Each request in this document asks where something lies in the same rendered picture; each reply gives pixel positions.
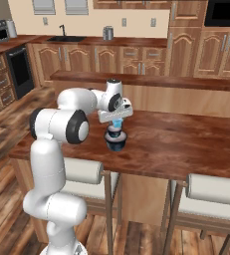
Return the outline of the black wall oven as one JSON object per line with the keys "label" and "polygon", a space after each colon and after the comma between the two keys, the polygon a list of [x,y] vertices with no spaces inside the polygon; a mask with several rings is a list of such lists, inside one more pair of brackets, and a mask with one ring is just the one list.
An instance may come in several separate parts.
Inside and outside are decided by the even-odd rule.
{"label": "black wall oven", "polygon": [[230,27],[230,0],[208,0],[205,27]]}

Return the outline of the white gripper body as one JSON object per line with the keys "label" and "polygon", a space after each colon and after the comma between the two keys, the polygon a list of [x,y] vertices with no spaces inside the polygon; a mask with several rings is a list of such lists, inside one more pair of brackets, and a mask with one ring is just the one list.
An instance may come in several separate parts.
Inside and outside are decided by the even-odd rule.
{"label": "white gripper body", "polygon": [[126,109],[119,108],[114,112],[106,112],[102,110],[98,110],[99,121],[103,123],[111,122],[113,120],[123,119],[130,117],[133,114],[132,107],[128,107]]}

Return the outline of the wooden double door cupboard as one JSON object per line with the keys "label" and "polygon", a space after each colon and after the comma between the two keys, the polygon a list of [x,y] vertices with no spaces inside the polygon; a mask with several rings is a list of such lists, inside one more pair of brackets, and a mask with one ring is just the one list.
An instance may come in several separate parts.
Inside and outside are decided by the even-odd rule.
{"label": "wooden double door cupboard", "polygon": [[230,32],[201,32],[194,76],[230,79]]}

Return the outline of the white paper towel roll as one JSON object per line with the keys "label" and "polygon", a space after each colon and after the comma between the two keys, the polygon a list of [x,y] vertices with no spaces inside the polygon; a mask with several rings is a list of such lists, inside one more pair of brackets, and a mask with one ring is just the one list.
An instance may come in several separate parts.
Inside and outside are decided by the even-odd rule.
{"label": "white paper towel roll", "polygon": [[7,27],[8,27],[9,37],[17,38],[16,27],[13,20],[7,20]]}

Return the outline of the steel canister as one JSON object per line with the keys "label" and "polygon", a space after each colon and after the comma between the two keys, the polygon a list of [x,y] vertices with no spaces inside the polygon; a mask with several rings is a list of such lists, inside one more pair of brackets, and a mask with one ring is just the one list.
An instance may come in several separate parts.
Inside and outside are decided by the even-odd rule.
{"label": "steel canister", "polygon": [[113,26],[105,26],[103,28],[103,39],[105,41],[110,41],[114,38],[114,27]]}

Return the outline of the small light blue yogurt container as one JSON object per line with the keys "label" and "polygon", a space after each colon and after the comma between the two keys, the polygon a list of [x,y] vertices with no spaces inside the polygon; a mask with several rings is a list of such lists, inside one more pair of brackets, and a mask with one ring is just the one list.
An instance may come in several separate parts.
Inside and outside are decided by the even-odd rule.
{"label": "small light blue yogurt container", "polygon": [[109,126],[109,134],[111,137],[119,137],[121,134],[122,119],[113,120]]}

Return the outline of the tall wooden cupboard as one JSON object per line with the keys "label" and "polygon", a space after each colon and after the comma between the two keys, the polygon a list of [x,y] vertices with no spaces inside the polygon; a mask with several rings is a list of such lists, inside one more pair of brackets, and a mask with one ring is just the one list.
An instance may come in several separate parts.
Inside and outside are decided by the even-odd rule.
{"label": "tall wooden cupboard", "polygon": [[168,26],[166,76],[192,76],[205,7],[205,1],[172,2]]}

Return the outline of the white cushioned wooden bar stool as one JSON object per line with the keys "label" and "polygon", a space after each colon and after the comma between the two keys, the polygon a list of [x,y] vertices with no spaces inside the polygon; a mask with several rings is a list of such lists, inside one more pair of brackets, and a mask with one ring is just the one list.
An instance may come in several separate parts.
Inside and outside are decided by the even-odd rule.
{"label": "white cushioned wooden bar stool", "polygon": [[169,180],[161,222],[162,254],[168,255],[175,226],[227,235],[219,255],[230,248],[230,178],[190,173],[185,181]]}
{"label": "white cushioned wooden bar stool", "polygon": [[121,223],[120,174],[104,170],[99,161],[68,158],[64,159],[66,184],[62,191],[83,198],[88,210],[104,213],[107,220],[107,240],[109,255],[114,254],[113,211],[116,211],[117,221]]}

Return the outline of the window with grey blind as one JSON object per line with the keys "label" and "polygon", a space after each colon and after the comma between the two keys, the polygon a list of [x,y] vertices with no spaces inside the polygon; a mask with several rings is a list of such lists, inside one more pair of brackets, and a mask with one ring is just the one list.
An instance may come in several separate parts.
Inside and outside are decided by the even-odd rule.
{"label": "window with grey blind", "polygon": [[32,0],[35,15],[55,15],[54,0]]}
{"label": "window with grey blind", "polygon": [[65,0],[67,15],[88,15],[88,0]]}

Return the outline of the large dark blue yogurt container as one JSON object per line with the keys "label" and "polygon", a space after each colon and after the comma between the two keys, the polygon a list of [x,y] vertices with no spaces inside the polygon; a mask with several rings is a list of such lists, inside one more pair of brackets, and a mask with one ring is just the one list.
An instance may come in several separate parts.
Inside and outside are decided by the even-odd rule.
{"label": "large dark blue yogurt container", "polygon": [[112,151],[121,151],[125,146],[126,139],[127,134],[124,131],[107,131],[105,133],[107,146]]}

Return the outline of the wooden base cupboard run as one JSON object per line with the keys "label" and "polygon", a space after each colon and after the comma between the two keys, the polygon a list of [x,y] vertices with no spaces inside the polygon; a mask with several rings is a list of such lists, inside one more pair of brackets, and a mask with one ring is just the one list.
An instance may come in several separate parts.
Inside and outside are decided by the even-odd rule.
{"label": "wooden base cupboard run", "polygon": [[58,71],[163,76],[165,48],[101,45],[32,45],[41,86]]}

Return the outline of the black sink with tap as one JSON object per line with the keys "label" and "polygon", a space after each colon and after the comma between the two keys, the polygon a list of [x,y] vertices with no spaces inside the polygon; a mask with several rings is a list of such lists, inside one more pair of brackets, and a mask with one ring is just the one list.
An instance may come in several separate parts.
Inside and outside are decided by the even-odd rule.
{"label": "black sink with tap", "polygon": [[60,27],[63,31],[62,36],[54,36],[50,39],[48,39],[48,42],[82,42],[85,40],[87,37],[85,36],[68,36],[65,31],[65,25],[60,25]]}

